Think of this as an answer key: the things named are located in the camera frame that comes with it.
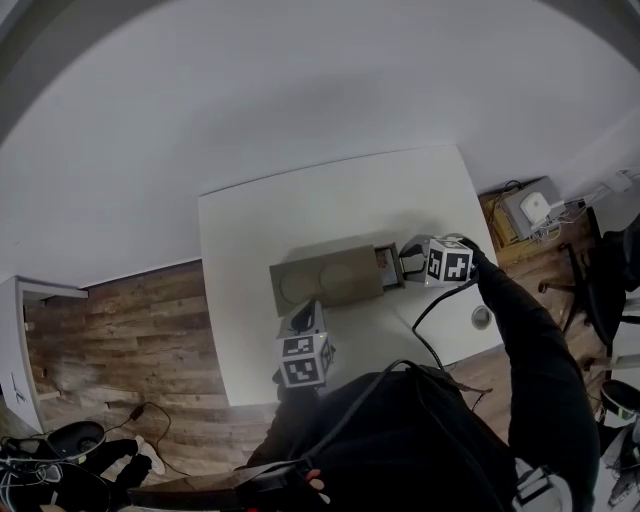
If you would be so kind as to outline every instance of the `white table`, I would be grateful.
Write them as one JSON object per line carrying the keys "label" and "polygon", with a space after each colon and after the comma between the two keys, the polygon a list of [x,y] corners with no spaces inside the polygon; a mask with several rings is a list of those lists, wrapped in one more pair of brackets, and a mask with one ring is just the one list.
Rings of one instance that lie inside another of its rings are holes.
{"label": "white table", "polygon": [[[467,169],[455,146],[355,158],[245,183],[199,199],[204,277],[231,405],[276,400],[276,314],[269,266],[416,234],[463,233],[495,261]],[[410,326],[442,289],[409,283],[375,300],[326,311],[336,346],[328,389],[395,359],[433,364]],[[420,332],[447,365],[500,343],[471,323],[477,288],[440,304]]]}

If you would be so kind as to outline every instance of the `shoe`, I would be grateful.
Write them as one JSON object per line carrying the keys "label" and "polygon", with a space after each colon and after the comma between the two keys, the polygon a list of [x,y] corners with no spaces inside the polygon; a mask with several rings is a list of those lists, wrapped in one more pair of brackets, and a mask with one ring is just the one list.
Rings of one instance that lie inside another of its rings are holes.
{"label": "shoe", "polygon": [[162,462],[153,446],[147,443],[142,436],[136,436],[136,443],[138,444],[138,453],[151,459],[151,471],[156,475],[164,475],[166,471],[164,462]]}

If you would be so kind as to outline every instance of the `black cable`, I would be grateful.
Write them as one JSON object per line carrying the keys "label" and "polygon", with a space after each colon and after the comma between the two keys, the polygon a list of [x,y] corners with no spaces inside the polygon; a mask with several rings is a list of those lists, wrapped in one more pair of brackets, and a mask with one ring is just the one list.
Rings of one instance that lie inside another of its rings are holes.
{"label": "black cable", "polygon": [[[387,366],[382,372],[378,374],[378,376],[367,386],[367,388],[360,394],[358,398],[351,404],[347,412],[344,413],[340,421],[311,449],[307,450],[305,454],[301,457],[302,459],[310,459],[311,457],[315,457],[320,451],[322,451],[329,443],[331,443],[336,436],[342,431],[342,429],[351,421],[351,418],[358,412],[360,406],[364,403],[364,401],[371,396],[376,388],[380,385],[380,383],[385,379],[389,373],[398,365],[406,364],[412,365],[411,361],[407,361],[406,359],[398,359]],[[297,445],[294,446],[292,452],[294,452],[297,448]]]}
{"label": "black cable", "polygon": [[153,402],[145,402],[144,404],[142,404],[142,407],[144,407],[145,405],[153,405],[156,409],[161,410],[164,415],[167,417],[167,420],[169,421],[169,423],[167,424],[167,427],[164,429],[164,432],[162,433],[162,435],[158,438],[158,440],[155,442],[155,450],[156,453],[158,454],[158,458],[164,462],[167,466],[169,466],[170,469],[172,469],[173,471],[175,471],[176,473],[180,473],[181,475],[184,476],[192,476],[189,473],[185,473],[184,471],[178,471],[176,468],[174,468],[171,464],[169,464],[166,460],[164,460],[162,458],[162,455],[160,455],[160,441],[162,441],[164,439],[164,437],[167,435],[167,432],[169,432],[169,429],[171,428],[171,416],[169,415],[169,413],[167,411],[165,411],[162,407],[160,407],[158,404],[154,404]]}
{"label": "black cable", "polygon": [[463,292],[467,288],[471,288],[477,282],[478,282],[478,273],[476,272],[476,275],[473,276],[471,279],[469,279],[469,281],[467,281],[462,286],[458,286],[457,288],[449,290],[448,292],[440,295],[440,297],[438,297],[436,300],[434,300],[431,304],[427,306],[427,308],[422,312],[422,314],[415,321],[415,323],[413,324],[413,327],[411,327],[411,331],[413,332],[413,334],[416,336],[416,338],[418,338],[422,342],[422,344],[427,348],[427,350],[431,352],[431,355],[436,360],[436,364],[438,365],[438,368],[440,368],[442,371],[446,371],[446,370],[442,365],[442,361],[438,357],[438,353],[433,349],[431,345],[429,345],[429,342],[427,342],[427,340],[425,340],[422,336],[420,336],[420,334],[418,334],[418,331],[416,329],[420,325],[420,322],[424,320],[424,317],[427,316],[431,312],[431,310],[433,310],[433,308],[435,308],[438,304],[440,304],[444,299],[452,297],[456,293]]}

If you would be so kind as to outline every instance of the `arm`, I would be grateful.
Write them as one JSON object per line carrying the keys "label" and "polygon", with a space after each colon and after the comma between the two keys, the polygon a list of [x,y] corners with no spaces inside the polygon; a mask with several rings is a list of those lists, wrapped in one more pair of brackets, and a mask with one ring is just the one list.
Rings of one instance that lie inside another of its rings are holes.
{"label": "arm", "polygon": [[580,369],[544,307],[484,255],[478,272],[511,363],[511,450],[563,477],[574,510],[590,510],[600,450]]}
{"label": "arm", "polygon": [[281,402],[267,437],[253,452],[246,467],[287,460],[318,407],[318,394],[311,387],[287,389],[280,384],[278,398]]}

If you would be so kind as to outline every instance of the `wooden floor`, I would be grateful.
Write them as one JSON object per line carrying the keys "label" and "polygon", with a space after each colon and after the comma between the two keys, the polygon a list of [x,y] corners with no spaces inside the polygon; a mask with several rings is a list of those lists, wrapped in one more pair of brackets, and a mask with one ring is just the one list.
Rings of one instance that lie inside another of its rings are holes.
{"label": "wooden floor", "polygon": [[[592,240],[586,219],[563,231],[535,255],[498,255],[501,266],[562,322],[570,297],[550,290],[537,293],[542,279],[572,282],[565,253],[571,241],[583,251]],[[171,416],[160,444],[163,457],[189,474],[226,471],[241,465],[264,438],[274,406],[229,407],[220,378],[207,314],[200,263],[96,286],[87,301],[54,298],[46,307],[26,311],[28,345],[40,392],[59,389],[62,398],[45,402],[55,416],[79,405],[108,402],[108,412],[92,418],[107,427],[124,422],[139,403],[150,401]],[[590,327],[579,319],[568,335],[572,354],[582,361],[604,353]],[[509,424],[509,365],[503,348],[461,361],[454,377],[470,386],[492,387],[477,412],[504,439]],[[585,375],[589,393],[598,396],[602,376]],[[468,401],[476,396],[469,394]],[[594,409],[598,406],[593,401]],[[108,434],[110,439],[141,434],[154,441],[167,426],[152,406],[135,422]],[[30,429],[0,409],[0,435],[23,436]],[[113,477],[124,462],[109,470]],[[164,479],[177,477],[171,470]],[[151,475],[147,483],[160,481]]]}

